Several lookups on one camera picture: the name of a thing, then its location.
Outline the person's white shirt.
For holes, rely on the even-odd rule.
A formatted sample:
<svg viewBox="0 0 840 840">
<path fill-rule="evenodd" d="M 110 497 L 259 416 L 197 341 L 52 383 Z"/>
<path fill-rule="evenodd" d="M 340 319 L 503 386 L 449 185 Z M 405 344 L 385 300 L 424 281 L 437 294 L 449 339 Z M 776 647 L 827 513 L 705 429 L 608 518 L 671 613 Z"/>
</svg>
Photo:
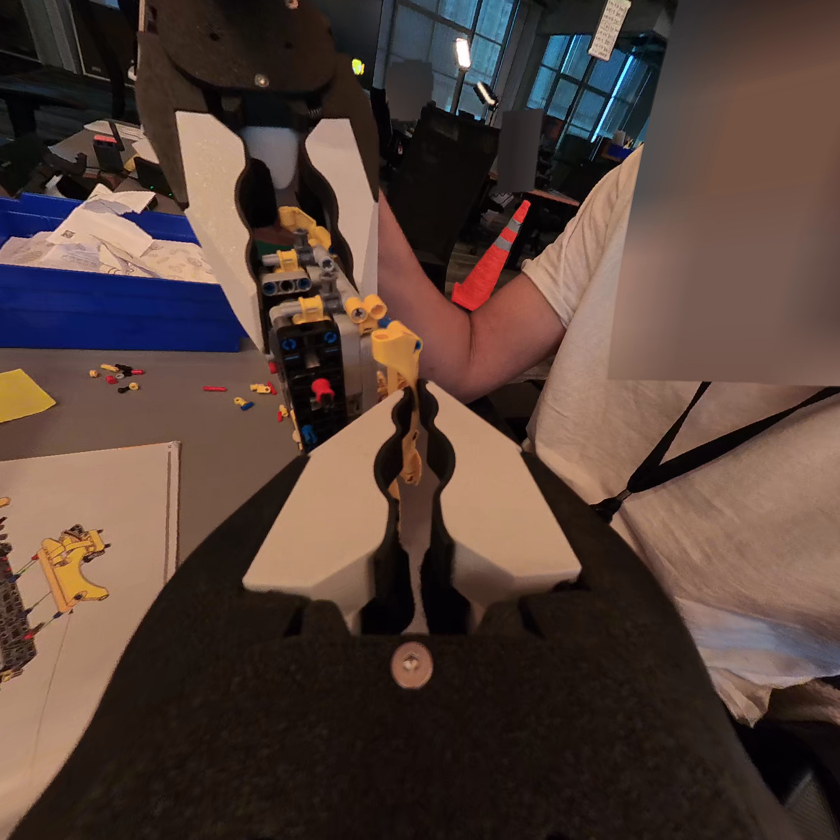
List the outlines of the person's white shirt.
<svg viewBox="0 0 840 840">
<path fill-rule="evenodd" d="M 699 387 L 607 376 L 643 149 L 605 175 L 523 267 L 565 327 L 528 449 L 591 503 L 625 489 Z M 612 527 L 674 599 L 737 720 L 753 725 L 769 713 L 838 724 L 838 395 L 634 493 Z"/>
</svg>

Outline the yellow arch panel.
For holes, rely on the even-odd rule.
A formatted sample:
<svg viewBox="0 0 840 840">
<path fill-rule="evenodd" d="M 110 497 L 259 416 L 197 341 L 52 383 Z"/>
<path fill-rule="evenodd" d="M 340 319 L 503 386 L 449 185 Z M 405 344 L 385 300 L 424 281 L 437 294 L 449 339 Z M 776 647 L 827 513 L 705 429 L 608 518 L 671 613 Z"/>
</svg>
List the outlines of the yellow arch panel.
<svg viewBox="0 0 840 840">
<path fill-rule="evenodd" d="M 420 417 L 417 384 L 423 342 L 399 321 L 389 321 L 371 333 L 371 351 L 377 363 L 377 392 L 381 400 L 396 391 L 409 389 L 413 412 L 409 431 L 402 441 L 400 480 L 415 487 L 422 477 L 423 462 L 417 451 Z"/>
</svg>

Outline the yellow paper sheet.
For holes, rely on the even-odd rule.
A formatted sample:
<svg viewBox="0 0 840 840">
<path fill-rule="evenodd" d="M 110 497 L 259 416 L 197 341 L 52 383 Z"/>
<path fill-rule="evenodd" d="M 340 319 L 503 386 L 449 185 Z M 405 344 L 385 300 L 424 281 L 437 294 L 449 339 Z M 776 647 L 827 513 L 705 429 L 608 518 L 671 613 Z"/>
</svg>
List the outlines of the yellow paper sheet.
<svg viewBox="0 0 840 840">
<path fill-rule="evenodd" d="M 30 417 L 56 405 L 25 371 L 16 369 L 1 373 L 1 423 Z"/>
</svg>

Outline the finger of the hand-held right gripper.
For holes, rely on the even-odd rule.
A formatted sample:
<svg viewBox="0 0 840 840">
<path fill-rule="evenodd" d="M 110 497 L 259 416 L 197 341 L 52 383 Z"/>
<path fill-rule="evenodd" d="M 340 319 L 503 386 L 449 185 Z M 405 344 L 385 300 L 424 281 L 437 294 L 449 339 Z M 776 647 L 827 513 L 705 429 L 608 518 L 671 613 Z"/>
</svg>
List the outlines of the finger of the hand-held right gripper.
<svg viewBox="0 0 840 840">
<path fill-rule="evenodd" d="M 251 230 L 238 187 L 249 162 L 245 145 L 208 112 L 175 112 L 187 208 L 213 275 L 237 320 L 261 353 L 268 343 L 257 279 L 250 264 Z"/>
<path fill-rule="evenodd" d="M 379 188 L 369 182 L 351 121 L 321 120 L 306 138 L 304 150 L 332 250 L 358 296 L 374 295 Z"/>
</svg>

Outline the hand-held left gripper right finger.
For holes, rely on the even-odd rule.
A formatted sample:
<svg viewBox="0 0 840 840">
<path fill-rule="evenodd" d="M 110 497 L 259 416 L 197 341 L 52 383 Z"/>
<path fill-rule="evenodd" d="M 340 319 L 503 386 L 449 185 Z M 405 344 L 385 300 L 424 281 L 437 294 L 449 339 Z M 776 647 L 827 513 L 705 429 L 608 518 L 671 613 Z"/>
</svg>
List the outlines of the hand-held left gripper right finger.
<svg viewBox="0 0 840 840">
<path fill-rule="evenodd" d="M 576 582 L 581 564 L 519 444 L 420 382 L 426 462 L 437 478 L 421 596 L 430 634 L 467 634 L 498 603 Z"/>
</svg>

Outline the yellow toy car model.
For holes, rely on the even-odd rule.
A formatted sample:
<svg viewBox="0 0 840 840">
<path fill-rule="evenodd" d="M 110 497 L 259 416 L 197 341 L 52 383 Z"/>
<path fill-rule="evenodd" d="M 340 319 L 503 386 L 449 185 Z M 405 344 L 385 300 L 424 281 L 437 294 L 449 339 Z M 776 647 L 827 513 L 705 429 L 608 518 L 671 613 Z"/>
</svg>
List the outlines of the yellow toy car model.
<svg viewBox="0 0 840 840">
<path fill-rule="evenodd" d="M 347 278 L 326 227 L 297 206 L 281 206 L 278 225 L 290 245 L 260 257 L 259 299 L 280 415 L 309 454 L 379 402 L 371 335 L 389 319 L 382 299 Z"/>
</svg>

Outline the scatter of small bricks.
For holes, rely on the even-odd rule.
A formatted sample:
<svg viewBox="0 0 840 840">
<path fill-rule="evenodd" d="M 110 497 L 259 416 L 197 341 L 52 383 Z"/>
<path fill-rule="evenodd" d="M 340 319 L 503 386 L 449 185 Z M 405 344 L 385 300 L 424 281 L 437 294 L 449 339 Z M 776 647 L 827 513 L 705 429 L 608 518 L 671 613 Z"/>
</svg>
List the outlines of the scatter of small bricks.
<svg viewBox="0 0 840 840">
<path fill-rule="evenodd" d="M 102 379 L 116 393 L 128 394 L 142 390 L 143 385 L 140 380 L 146 376 L 146 370 L 133 367 L 130 364 L 100 363 L 98 366 L 90 368 L 88 376 L 92 380 Z M 270 381 L 249 383 L 247 391 L 247 395 L 234 393 L 229 397 L 231 403 L 242 413 L 255 407 L 258 396 L 274 397 L 280 395 L 279 388 Z"/>
</svg>

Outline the paned window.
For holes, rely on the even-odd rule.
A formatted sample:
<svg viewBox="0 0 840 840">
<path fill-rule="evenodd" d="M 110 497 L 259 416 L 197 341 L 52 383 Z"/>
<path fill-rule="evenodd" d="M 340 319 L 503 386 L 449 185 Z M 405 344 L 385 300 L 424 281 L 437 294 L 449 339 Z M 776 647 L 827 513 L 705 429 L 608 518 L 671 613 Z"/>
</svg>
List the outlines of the paned window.
<svg viewBox="0 0 840 840">
<path fill-rule="evenodd" d="M 528 10 L 515 1 L 384 2 L 382 32 L 376 57 L 375 85 L 387 88 L 393 67 L 423 62 L 430 67 L 431 102 L 449 112 L 488 117 L 473 91 L 485 82 L 501 95 L 507 61 L 516 50 Z M 455 40 L 470 42 L 471 67 L 462 71 Z"/>
<path fill-rule="evenodd" d="M 527 99 L 527 108 L 568 121 L 567 134 L 595 141 L 627 126 L 654 79 L 640 45 L 620 40 L 609 59 L 589 54 L 589 35 L 551 35 Z"/>
</svg>

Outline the open instruction booklet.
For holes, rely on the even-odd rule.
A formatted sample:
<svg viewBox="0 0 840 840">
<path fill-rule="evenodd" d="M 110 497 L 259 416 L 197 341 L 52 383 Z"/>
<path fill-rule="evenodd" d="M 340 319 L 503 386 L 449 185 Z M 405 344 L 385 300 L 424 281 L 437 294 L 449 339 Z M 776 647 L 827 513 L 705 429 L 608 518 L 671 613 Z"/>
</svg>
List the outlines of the open instruction booklet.
<svg viewBox="0 0 840 840">
<path fill-rule="evenodd" d="M 4 461 L 1 828 L 58 773 L 177 560 L 175 442 Z"/>
</svg>

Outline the crumpled white paper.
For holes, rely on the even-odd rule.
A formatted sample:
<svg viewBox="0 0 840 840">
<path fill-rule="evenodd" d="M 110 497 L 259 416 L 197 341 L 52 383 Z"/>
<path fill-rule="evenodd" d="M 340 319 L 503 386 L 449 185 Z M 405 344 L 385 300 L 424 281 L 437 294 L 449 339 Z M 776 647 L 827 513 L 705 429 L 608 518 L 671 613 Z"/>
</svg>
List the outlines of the crumpled white paper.
<svg viewBox="0 0 840 840">
<path fill-rule="evenodd" d="M 154 195 L 96 185 L 66 220 L 45 232 L 13 235 L 1 248 L 4 266 L 97 272 L 125 277 L 217 284 L 200 245 L 153 238 L 128 219 Z"/>
</svg>

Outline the blue storage bin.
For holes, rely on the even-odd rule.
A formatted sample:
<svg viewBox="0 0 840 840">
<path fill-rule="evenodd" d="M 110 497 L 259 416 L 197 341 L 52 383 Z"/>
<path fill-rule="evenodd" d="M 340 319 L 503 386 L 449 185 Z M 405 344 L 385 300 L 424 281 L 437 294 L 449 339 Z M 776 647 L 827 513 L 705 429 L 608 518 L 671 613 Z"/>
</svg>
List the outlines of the blue storage bin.
<svg viewBox="0 0 840 840">
<path fill-rule="evenodd" d="M 246 332 L 220 286 L 2 266 L 3 348 L 237 352 Z"/>
</svg>

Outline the grey desk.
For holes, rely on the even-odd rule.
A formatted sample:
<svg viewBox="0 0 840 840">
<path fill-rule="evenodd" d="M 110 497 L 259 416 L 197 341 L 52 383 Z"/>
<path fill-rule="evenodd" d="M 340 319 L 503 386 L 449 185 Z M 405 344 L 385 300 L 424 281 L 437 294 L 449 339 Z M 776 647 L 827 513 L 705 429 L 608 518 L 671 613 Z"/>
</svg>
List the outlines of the grey desk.
<svg viewBox="0 0 840 840">
<path fill-rule="evenodd" d="M 116 393 L 90 368 L 146 370 L 142 390 Z M 177 560 L 183 561 L 297 453 L 278 397 L 258 396 L 240 412 L 229 397 L 267 382 L 255 351 L 2 350 L 2 372 L 25 371 L 54 400 L 50 409 L 2 423 L 4 461 L 98 450 L 179 445 Z"/>
</svg>

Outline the orange traffic cone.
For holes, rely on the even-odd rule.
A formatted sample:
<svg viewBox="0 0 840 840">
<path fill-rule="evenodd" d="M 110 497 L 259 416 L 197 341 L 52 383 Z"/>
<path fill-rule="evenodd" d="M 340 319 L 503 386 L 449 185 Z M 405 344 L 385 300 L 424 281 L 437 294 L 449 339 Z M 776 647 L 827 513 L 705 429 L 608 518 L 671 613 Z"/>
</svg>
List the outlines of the orange traffic cone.
<svg viewBox="0 0 840 840">
<path fill-rule="evenodd" d="M 470 271 L 467 278 L 455 283 L 451 296 L 455 305 L 468 312 L 473 312 L 489 300 L 508 261 L 511 248 L 516 243 L 529 209 L 530 201 L 522 202 L 496 240 Z"/>
</svg>

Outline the hanging white paper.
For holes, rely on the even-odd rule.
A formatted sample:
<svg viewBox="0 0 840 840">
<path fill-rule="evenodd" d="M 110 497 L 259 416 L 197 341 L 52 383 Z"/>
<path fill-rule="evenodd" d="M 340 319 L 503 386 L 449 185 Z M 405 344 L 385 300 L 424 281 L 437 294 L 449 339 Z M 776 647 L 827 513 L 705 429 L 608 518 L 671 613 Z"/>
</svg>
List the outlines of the hanging white paper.
<svg viewBox="0 0 840 840">
<path fill-rule="evenodd" d="M 587 54 L 591 58 L 604 62 L 610 60 L 632 4 L 633 2 L 626 0 L 605 1 L 587 50 Z"/>
</svg>

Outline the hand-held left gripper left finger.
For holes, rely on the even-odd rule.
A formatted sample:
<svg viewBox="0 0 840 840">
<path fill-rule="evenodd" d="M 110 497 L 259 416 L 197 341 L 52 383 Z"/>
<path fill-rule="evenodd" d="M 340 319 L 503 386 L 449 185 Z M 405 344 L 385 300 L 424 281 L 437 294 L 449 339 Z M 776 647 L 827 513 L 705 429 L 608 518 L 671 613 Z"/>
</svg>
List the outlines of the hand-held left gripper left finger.
<svg viewBox="0 0 840 840">
<path fill-rule="evenodd" d="M 392 486 L 414 407 L 412 390 L 397 390 L 302 460 L 244 588 L 331 602 L 352 632 L 407 629 L 415 604 Z"/>
</svg>

